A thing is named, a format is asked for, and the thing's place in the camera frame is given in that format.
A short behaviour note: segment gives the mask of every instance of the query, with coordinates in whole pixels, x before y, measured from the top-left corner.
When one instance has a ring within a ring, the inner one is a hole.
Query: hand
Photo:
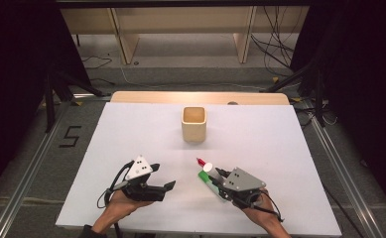
[[[137,208],[152,204],[153,201],[135,201],[125,196],[121,190],[113,193],[109,204],[106,206],[103,213],[96,220],[91,230],[105,234],[112,224],[118,222],[122,218],[130,215]]]
[[[261,195],[258,197],[257,201],[262,202],[259,206],[264,209],[273,210],[273,204],[268,197],[268,190],[261,188]],[[253,221],[255,224],[263,227],[267,233],[272,237],[291,237],[285,228],[282,226],[280,221],[277,219],[275,214],[271,214],[264,211],[259,211],[257,209],[245,208],[242,211],[248,216],[248,218]]]

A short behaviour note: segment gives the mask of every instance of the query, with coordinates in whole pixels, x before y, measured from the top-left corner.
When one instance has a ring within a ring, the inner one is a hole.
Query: floor
[[[286,37],[289,37],[287,46],[293,48],[298,35]],[[268,42],[270,36],[259,34],[256,38]],[[283,75],[291,73],[265,57],[254,43],[251,43],[247,62],[239,63],[233,39],[228,34],[144,35],[140,38],[133,63],[129,65],[121,64],[112,36],[80,36],[79,39],[79,54],[92,85],[105,92],[257,92],[273,85],[276,77],[282,79]],[[274,47],[269,51],[281,60],[286,59]],[[298,85],[298,81],[294,82],[280,92],[290,98],[298,97]],[[86,93],[77,87],[72,90],[75,94]],[[45,133],[46,110],[43,104],[40,105],[20,150],[0,178],[0,218],[7,220],[8,224],[3,237],[77,236],[79,230],[59,228],[55,220],[108,99],[80,97],[72,103],[57,100],[59,126],[50,134]],[[305,109],[312,107],[313,102],[308,98],[293,103],[296,108]],[[342,237],[386,237],[386,196],[369,168],[361,163],[362,158],[341,127],[339,118],[328,111],[324,114],[325,128],[319,128],[317,121],[310,120],[311,115],[307,112],[297,110],[297,116]],[[69,141],[64,136],[70,126],[77,126],[73,130],[79,140],[75,147],[66,148],[63,145]],[[27,173],[28,168],[35,168],[31,176]],[[7,213],[11,215],[4,218],[3,212],[21,187],[25,187],[22,199],[18,200],[14,212]],[[126,233],[124,237],[140,235]],[[157,237],[198,235],[158,234]]]

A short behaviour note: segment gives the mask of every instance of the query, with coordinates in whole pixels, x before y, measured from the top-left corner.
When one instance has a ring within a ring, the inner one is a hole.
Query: gray floor
[[[83,59],[89,56],[111,58],[112,62],[99,68],[88,69],[94,87],[105,92],[117,90],[165,90],[165,91],[247,91],[257,92],[273,84],[272,73],[264,67],[264,57],[251,45],[246,64],[237,62],[236,51],[230,36],[145,36],[141,38],[133,62],[136,64],[120,65],[116,46],[112,38],[84,36],[81,38],[80,55]],[[86,67],[96,67],[106,60],[87,61]],[[271,60],[269,66],[282,74],[290,72],[280,68]],[[292,84],[281,92],[290,97],[297,96],[297,86]],[[85,93],[73,88],[74,93]],[[65,230],[55,225],[66,194],[83,159],[84,152],[94,132],[105,100],[78,99],[66,110],[58,127],[51,146],[39,167],[35,179],[30,185],[25,199],[14,218],[6,237],[76,237],[78,230]],[[305,124],[309,116],[297,114],[300,122]],[[333,112],[325,114],[325,120],[332,122]],[[365,237],[369,232],[354,209],[351,199],[346,194],[337,172],[328,158],[327,152],[317,134],[314,123],[303,127],[303,132],[314,158],[320,178],[325,187],[333,194],[339,204],[349,214],[350,219],[362,231]],[[60,145],[72,143],[64,138],[69,126],[80,126],[73,129],[79,140],[75,147],[61,148]],[[0,178],[0,214],[13,195],[26,168],[37,153],[45,137],[46,110],[40,105],[30,131],[22,140],[23,144]],[[325,127],[337,152],[351,173],[364,201],[372,211],[378,226],[386,237],[386,196],[375,181],[368,168],[362,166],[358,152],[348,135],[339,123]],[[343,237],[358,237],[339,209],[338,204],[328,195],[331,208],[342,230]],[[159,237],[182,237],[181,234],[159,234]]]

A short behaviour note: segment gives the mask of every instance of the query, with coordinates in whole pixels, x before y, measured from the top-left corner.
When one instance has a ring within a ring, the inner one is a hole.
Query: green marker cap
[[[200,173],[198,173],[198,176],[204,182],[210,181],[210,178],[208,178],[208,174],[204,171],[201,171]]]

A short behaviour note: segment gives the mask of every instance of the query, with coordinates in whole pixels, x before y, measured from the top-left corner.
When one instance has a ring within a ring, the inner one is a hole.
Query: white tabletop
[[[185,106],[192,105],[107,103],[57,225],[93,224],[102,212],[96,208],[98,197],[126,163],[143,155],[150,164],[161,165],[149,185],[177,183],[163,202],[121,220],[123,230],[266,234],[198,178],[199,157],[227,171],[239,167],[267,183],[289,233],[341,235],[292,106],[202,105],[207,137],[201,144],[183,140]]]

